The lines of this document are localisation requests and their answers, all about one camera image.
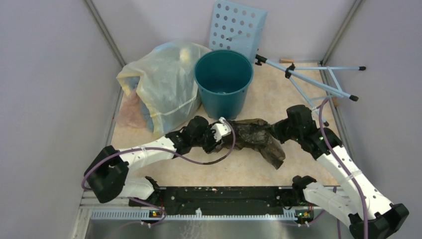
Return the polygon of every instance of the cable tie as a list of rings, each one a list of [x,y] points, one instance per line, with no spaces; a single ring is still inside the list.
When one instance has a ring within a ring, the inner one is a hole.
[[[144,154],[144,158],[147,158],[148,155],[146,154],[145,146],[141,146],[141,149],[142,149],[142,153]]]
[[[361,170],[354,171],[349,176],[343,178],[343,180],[340,180],[338,183],[342,185],[343,183],[347,183],[348,181],[352,180],[353,178],[361,174],[362,174]]]

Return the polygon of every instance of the plastic bag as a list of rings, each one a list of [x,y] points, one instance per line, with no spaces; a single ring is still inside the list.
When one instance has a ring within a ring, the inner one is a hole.
[[[137,128],[145,128],[146,120],[142,118],[139,110],[139,96],[132,91],[119,110],[117,122],[120,125],[129,125]]]
[[[127,96],[136,90],[139,110],[155,137],[174,130],[198,109],[201,99],[194,66],[209,51],[190,42],[168,42],[127,64],[117,75]]]

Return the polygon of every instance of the gray wall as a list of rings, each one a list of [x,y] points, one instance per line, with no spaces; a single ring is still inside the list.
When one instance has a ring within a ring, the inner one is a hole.
[[[341,101],[356,155],[367,177],[410,216],[395,238],[420,238],[422,1],[367,0],[329,62],[366,65],[337,74],[358,102]]]
[[[320,60],[354,0],[231,0],[268,10],[260,54]],[[208,46],[215,0],[93,0],[126,62],[183,39]]]
[[[0,238],[65,239],[120,67],[81,0],[0,3]]]

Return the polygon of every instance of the black rubber foot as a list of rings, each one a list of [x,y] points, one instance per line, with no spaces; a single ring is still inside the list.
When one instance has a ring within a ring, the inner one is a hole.
[[[353,100],[353,101],[357,101],[357,100],[359,99],[359,97],[354,96],[354,95],[351,95],[351,96],[349,97],[349,99],[351,99],[351,100]]]

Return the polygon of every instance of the folding stand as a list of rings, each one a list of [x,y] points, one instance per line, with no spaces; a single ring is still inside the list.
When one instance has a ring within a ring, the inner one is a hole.
[[[275,67],[275,68],[277,68],[277,69],[282,70],[283,72],[285,72],[286,73],[285,74],[285,77],[287,79],[289,79],[290,82],[292,82],[292,84],[299,91],[299,93],[301,93],[302,97],[308,102],[308,104],[311,107],[311,110],[316,115],[319,115],[319,109],[317,109],[315,107],[315,105],[312,103],[312,101],[320,100],[320,99],[323,99],[323,98],[325,98],[327,96],[322,96],[322,97],[316,97],[316,98],[309,99],[307,97],[307,95],[302,91],[302,89],[300,88],[300,86],[293,79],[292,76],[295,76],[295,77],[297,77],[297,78],[299,78],[299,79],[301,79],[301,80],[303,80],[305,82],[308,82],[308,83],[310,83],[310,84],[312,84],[312,85],[314,85],[316,87],[319,87],[319,88],[325,90],[326,92],[328,92],[328,97],[333,97],[333,96],[336,96],[336,97],[339,97],[339,98],[348,97],[349,99],[351,99],[353,101],[357,101],[359,99],[357,96],[354,96],[354,95],[351,95],[349,93],[346,93],[346,92],[344,92],[341,89],[341,86],[338,83],[337,78],[335,77],[333,70],[358,70],[358,71],[364,71],[364,70],[366,70],[366,67],[365,66],[356,66],[356,67],[329,67],[329,66],[326,66],[326,67],[296,67],[292,63],[291,66],[289,66],[288,68],[286,68],[286,67],[281,66],[281,65],[279,65],[278,63],[276,63],[274,61],[270,61],[267,58],[265,58],[263,56],[260,56],[260,55],[256,55],[255,58],[258,60],[255,63],[258,66],[261,66],[262,63],[267,63],[268,65],[270,65],[272,67]],[[316,81],[316,80],[314,80],[314,79],[312,79],[310,77],[307,77],[305,75],[302,75],[300,73],[297,73],[294,70],[323,70],[323,71],[324,70],[327,70],[331,74],[331,77],[332,77],[335,85],[337,86],[337,88],[334,88],[334,87],[328,86],[326,84],[323,84],[323,83],[321,83],[319,81]],[[324,125],[325,126],[328,126],[328,122],[324,118],[322,118],[322,120],[324,122]]]

